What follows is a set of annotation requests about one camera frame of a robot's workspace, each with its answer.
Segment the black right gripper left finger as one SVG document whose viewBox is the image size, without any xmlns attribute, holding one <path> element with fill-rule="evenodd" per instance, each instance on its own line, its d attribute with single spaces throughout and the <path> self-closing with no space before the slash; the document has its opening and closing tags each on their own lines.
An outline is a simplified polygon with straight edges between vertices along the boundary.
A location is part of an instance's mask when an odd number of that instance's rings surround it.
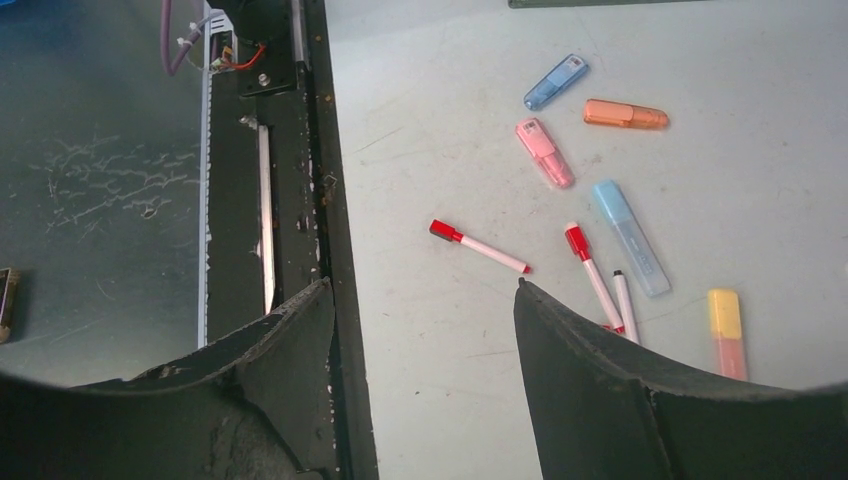
<svg viewBox="0 0 848 480">
<path fill-rule="evenodd" d="M 5 479 L 330 479 L 322 279 L 269 315 L 138 377 L 60 388 L 3 376 Z"/>
</svg>

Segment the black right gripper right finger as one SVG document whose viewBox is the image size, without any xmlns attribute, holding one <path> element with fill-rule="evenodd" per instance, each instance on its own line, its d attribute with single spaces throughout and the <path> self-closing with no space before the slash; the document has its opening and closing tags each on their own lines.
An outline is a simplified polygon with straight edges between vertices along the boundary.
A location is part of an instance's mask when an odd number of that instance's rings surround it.
<svg viewBox="0 0 848 480">
<path fill-rule="evenodd" d="M 664 357 L 521 281 L 520 365 L 547 479 L 843 479 L 847 387 L 788 390 Z"/>
</svg>

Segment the black cap marker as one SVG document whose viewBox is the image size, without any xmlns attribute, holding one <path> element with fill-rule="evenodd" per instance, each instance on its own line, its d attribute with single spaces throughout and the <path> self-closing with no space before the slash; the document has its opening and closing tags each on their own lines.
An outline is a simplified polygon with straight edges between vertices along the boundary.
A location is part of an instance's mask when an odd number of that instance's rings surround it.
<svg viewBox="0 0 848 480">
<path fill-rule="evenodd" d="M 624 325 L 624 335 L 632 342 L 641 344 L 633 302 L 630 296 L 626 277 L 622 270 L 615 270 L 613 272 L 613 283 L 620 315 Z"/>
</svg>

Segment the red cap marker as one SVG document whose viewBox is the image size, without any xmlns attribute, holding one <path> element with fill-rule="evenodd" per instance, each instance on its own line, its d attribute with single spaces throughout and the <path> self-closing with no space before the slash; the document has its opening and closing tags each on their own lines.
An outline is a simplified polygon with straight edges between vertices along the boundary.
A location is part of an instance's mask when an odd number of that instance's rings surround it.
<svg viewBox="0 0 848 480">
<path fill-rule="evenodd" d="M 471 249 L 520 274 L 530 274 L 533 271 L 532 267 L 526 262 L 514 258 L 511 255 L 506 254 L 479 240 L 476 240 L 471 236 L 460 232 L 455 227 L 438 219 L 434 219 L 431 222 L 429 226 L 429 232 L 445 241 L 457 243 L 468 249 Z"/>
<path fill-rule="evenodd" d="M 601 308 L 606 316 L 609 329 L 623 334 L 625 326 L 621 315 L 605 285 L 603 278 L 591 256 L 590 243 L 582 228 L 576 222 L 569 222 L 565 226 L 564 236 L 571 248 L 572 253 L 581 261 L 595 294 L 600 302 Z"/>
</svg>

